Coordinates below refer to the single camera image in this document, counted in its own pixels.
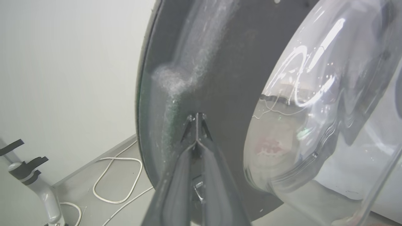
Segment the power cord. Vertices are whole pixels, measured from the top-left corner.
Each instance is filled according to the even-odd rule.
[[[111,159],[109,165],[106,167],[106,169],[103,171],[103,173],[101,174],[101,176],[98,178],[98,180],[95,182],[94,186],[92,187],[92,192],[93,192],[93,194],[95,195],[95,197],[97,197],[98,199],[100,199],[100,200],[102,200],[102,201],[104,201],[104,202],[110,203],[110,204],[120,204],[120,203],[123,203],[123,202],[125,202],[125,201],[130,197],[130,195],[131,195],[131,194],[133,193],[133,191],[134,191],[135,186],[137,185],[139,176],[141,175],[142,168],[143,168],[142,162],[141,162],[141,160],[136,159],[136,158],[118,158],[118,156],[119,156],[121,153],[125,152],[127,149],[131,148],[131,147],[132,147],[134,144],[136,144],[136,143],[137,143],[137,141],[134,141],[132,144],[130,144],[128,147],[126,147],[124,150],[122,150],[121,152],[119,152],[119,153],[118,153],[117,155],[115,155],[114,157],[101,158],[101,159],[98,160],[98,161],[102,161],[102,160]],[[102,197],[101,197],[100,195],[98,195],[98,193],[96,193],[96,191],[95,191],[95,188],[96,188],[96,186],[98,185],[99,181],[102,179],[102,177],[105,175],[105,173],[109,170],[109,168],[110,168],[110,166],[112,165],[112,163],[113,163],[114,160],[133,160],[133,161],[139,162],[139,172],[138,172],[137,178],[135,179],[134,184],[133,184],[133,186],[131,187],[131,190],[130,190],[130,192],[128,193],[128,195],[126,196],[126,198],[124,198],[123,200],[120,200],[120,201],[112,201],[112,200],[108,200],[108,199],[102,198]]]
[[[119,152],[119,153],[118,153],[117,155],[115,155],[114,157],[101,158],[101,159],[99,159],[98,161],[96,161],[96,162],[99,162],[99,161],[102,161],[102,160],[109,160],[109,159],[111,159],[109,165],[106,167],[106,169],[103,171],[103,173],[100,175],[100,177],[98,178],[98,180],[95,182],[94,186],[92,187],[92,192],[93,192],[93,194],[95,195],[96,198],[98,198],[99,200],[102,200],[102,201],[104,201],[104,202],[110,203],[110,204],[121,204],[121,203],[125,202],[125,201],[131,196],[131,194],[132,194],[133,191],[134,191],[135,186],[137,185],[139,176],[141,175],[141,172],[142,172],[142,169],[143,169],[143,164],[142,164],[142,161],[141,161],[141,160],[136,159],[136,158],[119,158],[118,156],[119,156],[121,153],[123,153],[123,152],[125,152],[126,150],[128,150],[129,148],[131,148],[131,147],[132,147],[134,144],[136,144],[136,143],[137,143],[137,140],[134,141],[132,144],[130,144],[128,147],[126,147],[124,150],[122,150],[121,152]],[[95,188],[96,188],[96,186],[98,185],[99,181],[102,179],[102,177],[103,177],[103,176],[106,174],[106,172],[109,170],[109,168],[110,168],[110,166],[112,165],[112,163],[113,163],[114,160],[132,160],[132,161],[137,161],[137,162],[139,162],[139,165],[140,165],[137,178],[135,179],[134,184],[133,184],[133,186],[131,187],[130,192],[128,193],[128,195],[126,196],[126,198],[124,198],[123,200],[120,200],[120,201],[112,201],[112,200],[108,200],[108,199],[102,198],[102,197],[101,197],[100,195],[98,195],[98,193],[96,193],[96,191],[95,191]],[[139,195],[135,196],[133,199],[131,199],[130,201],[128,201],[128,202],[127,202],[126,204],[124,204],[122,207],[120,207],[112,216],[109,217],[109,219],[107,219],[107,221],[106,221],[102,226],[105,226],[107,223],[109,223],[109,221],[110,221],[114,216],[116,216],[124,207],[126,207],[126,206],[129,205],[131,202],[133,202],[134,200],[136,200],[137,198],[139,198],[141,195],[143,195],[143,194],[145,194],[146,192],[150,191],[152,188],[153,188],[153,187],[148,188],[147,190],[143,191],[142,193],[140,193]],[[75,226],[78,226],[78,225],[80,224],[80,222],[81,222],[81,219],[82,219],[82,212],[81,212],[81,209],[80,209],[77,205],[75,205],[75,204],[73,204],[73,203],[69,203],[69,202],[61,202],[60,204],[61,204],[61,205],[70,205],[70,206],[72,206],[72,207],[75,207],[75,208],[78,210],[79,217],[78,217],[77,223],[75,224]]]
[[[75,226],[80,225],[80,222],[82,219],[82,212],[81,212],[81,209],[79,208],[79,206],[77,206],[74,203],[70,203],[70,202],[60,202],[60,205],[70,205],[70,206],[76,208],[78,210],[78,220],[77,220],[77,223],[75,224]]]

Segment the baseboard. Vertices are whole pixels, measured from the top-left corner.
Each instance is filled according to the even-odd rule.
[[[137,140],[137,134],[134,134],[132,136],[130,136],[129,138],[125,139],[124,141],[122,141],[121,143],[119,143],[118,145],[114,146],[112,149],[106,151],[105,153],[103,153],[102,155],[98,156],[96,159],[90,161],[89,163],[85,164],[83,167],[79,168],[78,170],[74,171],[72,174],[64,177],[62,180],[60,180],[59,182],[55,183],[53,185],[53,187],[57,187],[60,184],[64,183],[66,180],[72,178],[73,176],[75,176],[77,173],[83,171],[85,168],[87,168],[88,166],[94,164],[96,161],[98,161],[101,158],[105,158],[105,157],[113,157],[115,154],[115,152],[120,152],[122,151],[124,148],[128,147],[130,144],[132,144],[134,141]]]

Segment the washing machine door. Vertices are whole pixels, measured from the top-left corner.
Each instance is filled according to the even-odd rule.
[[[319,225],[361,225],[370,210],[402,223],[401,10],[316,4],[250,118],[243,165],[255,189]]]
[[[137,81],[137,136],[154,187],[175,153],[189,115],[202,112],[232,174],[249,219],[282,204],[253,187],[244,142],[261,90],[316,1],[157,1]],[[191,178],[201,174],[194,165]],[[192,189],[191,219],[201,222]]]

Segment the curved glass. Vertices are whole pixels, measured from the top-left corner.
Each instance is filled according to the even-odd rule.
[[[377,199],[391,172],[402,180],[401,9],[400,0],[318,2],[251,119],[243,163],[253,187],[326,226],[360,225],[376,203],[402,210],[402,184],[390,190],[396,204]]]

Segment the gray floor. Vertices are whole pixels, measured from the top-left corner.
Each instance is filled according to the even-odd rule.
[[[117,151],[109,153],[108,156],[114,156]],[[134,145],[119,157],[134,157],[140,158],[138,146]],[[57,186],[57,194],[60,201],[72,202],[81,207],[83,217],[81,226],[99,226],[103,223],[122,205],[113,205],[105,203],[97,199],[92,193],[92,186],[97,178],[104,171],[109,161],[104,160],[90,165],[78,174],[72,176],[62,184]],[[139,171],[138,162],[134,161],[115,161],[109,171],[96,187],[97,193],[109,200],[121,200],[129,192],[132,183],[134,182]],[[137,186],[133,194],[129,198],[132,199],[144,190],[151,187],[151,183],[143,170]],[[140,225],[145,216],[147,207],[152,199],[154,190],[145,193],[140,198],[129,204],[121,210],[107,226],[117,225]],[[75,225],[78,214],[76,210],[69,206],[62,206],[62,211],[66,222],[69,225]],[[373,223],[386,223],[399,226],[399,224],[388,220],[377,214],[371,214],[367,220],[367,225]],[[315,226],[315,222],[306,218],[301,213],[295,211],[288,205],[282,205],[266,216],[255,220],[253,226]]]

